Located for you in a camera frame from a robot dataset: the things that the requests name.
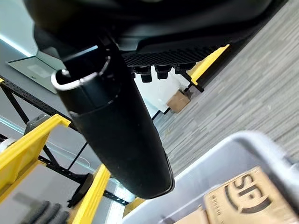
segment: printed logo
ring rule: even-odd
[[[239,213],[256,213],[267,208],[272,202],[254,183],[250,174],[225,186],[225,194],[229,203]]]

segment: yellow plastic part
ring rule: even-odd
[[[72,211],[69,223],[92,223],[109,178],[110,172],[104,165],[101,165],[87,194]]]
[[[37,161],[49,133],[57,125],[70,123],[55,114],[0,154],[0,195]]]
[[[142,198],[139,198],[139,197],[135,198],[134,201],[132,201],[131,203],[126,205],[123,216],[125,217],[128,213],[133,211],[135,208],[137,208],[143,202],[145,202],[145,199],[142,199]]]
[[[191,81],[197,85],[197,80],[204,74],[204,72],[217,60],[217,58],[229,47],[218,48],[216,51],[207,56],[204,60],[198,62],[187,74],[191,77]]]

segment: small cardboard box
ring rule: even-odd
[[[206,212],[200,206],[196,211],[180,219],[175,224],[209,224],[209,222]]]
[[[185,96],[180,91],[177,91],[171,99],[167,102],[167,105],[175,113],[179,113],[188,103],[190,102],[189,98]]]
[[[224,183],[204,200],[210,224],[299,224],[290,205],[259,167]]]

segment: black vent grille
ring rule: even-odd
[[[221,46],[195,47],[193,49],[169,50],[160,53],[128,52],[122,54],[127,66],[168,65],[198,62]]]

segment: black metal bar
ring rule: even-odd
[[[7,139],[6,136],[4,136],[3,134],[0,134],[0,142],[3,142],[6,139]]]
[[[85,175],[74,174],[73,172],[71,172],[59,165],[55,166],[55,165],[53,165],[51,160],[48,160],[48,159],[42,157],[41,155],[38,157],[38,159],[40,161],[44,162],[49,169],[61,174],[62,176],[65,176],[65,177],[73,180],[74,182],[81,184],[85,179]]]
[[[27,117],[27,115],[25,114],[25,112],[23,111],[21,106],[19,105],[18,101],[14,98],[13,94],[5,86],[1,85],[1,87],[2,87],[3,92],[5,93],[5,95],[7,96],[7,98],[9,99],[9,101],[11,102],[11,104],[13,105],[15,110],[17,111],[17,113],[19,114],[19,116],[22,118],[24,123],[27,124],[27,122],[29,121],[29,118]]]
[[[181,75],[182,75],[185,79],[187,79],[187,80],[190,82],[189,87],[190,87],[190,86],[194,86],[194,87],[195,87],[196,89],[198,89],[200,92],[203,92],[203,91],[205,90],[205,89],[202,88],[199,84],[198,84],[198,85],[195,85],[195,84],[192,82],[191,77],[187,74],[186,71],[185,71],[185,72],[182,72]]]
[[[129,202],[119,198],[118,196],[115,196],[114,194],[110,193],[109,191],[105,190],[104,193],[103,193],[103,196],[105,196],[106,198],[109,198],[111,199],[112,201],[115,201],[119,204],[122,204],[122,205],[127,205],[129,204]]]
[[[52,152],[48,149],[48,147],[46,145],[43,146],[43,151],[46,153],[48,158],[51,160],[53,166],[59,167],[59,163],[57,162],[57,160],[53,156]]]
[[[17,97],[25,100],[27,103],[35,106],[37,109],[41,110],[42,112],[44,112],[50,116],[53,116],[54,114],[59,114],[60,116],[71,121],[71,119],[68,116],[64,115],[63,113],[59,112],[58,110],[54,109],[53,107],[47,105],[46,103],[39,100],[35,96],[33,96],[30,93],[26,92],[25,90],[21,89],[19,86],[15,85],[14,83],[5,79],[3,76],[0,75],[0,78],[2,78],[4,80],[0,84],[0,86],[3,89],[7,88],[11,93],[16,95]],[[77,128],[74,126],[74,124],[72,122],[70,123],[69,127],[78,132]]]
[[[82,184],[85,181],[85,179],[86,179],[86,174],[84,174],[84,175],[74,174],[73,172],[71,172],[71,171],[69,171],[69,170],[67,170],[67,169],[65,169],[65,168],[63,168],[63,167],[61,167],[59,165],[58,166],[54,166],[50,160],[42,157],[41,155],[38,157],[38,159],[40,161],[46,163],[46,166],[49,169],[51,169],[51,170],[53,170],[53,171],[61,174],[62,176],[65,176],[65,177],[71,179],[74,182]],[[104,191],[103,196],[106,197],[106,198],[109,198],[109,199],[111,199],[111,200],[113,200],[113,201],[115,201],[115,202],[117,202],[119,204],[122,204],[122,205],[129,204],[129,202],[127,202],[127,201],[119,198],[118,196],[115,196],[114,194],[110,193],[107,190]]]
[[[74,160],[71,162],[70,166],[67,168],[67,170],[70,170],[70,168],[74,165],[75,161],[77,160],[77,158],[81,155],[81,153],[83,152],[83,150],[85,149],[85,147],[87,146],[87,142],[82,146],[80,152],[76,155],[76,157],[74,158]]]

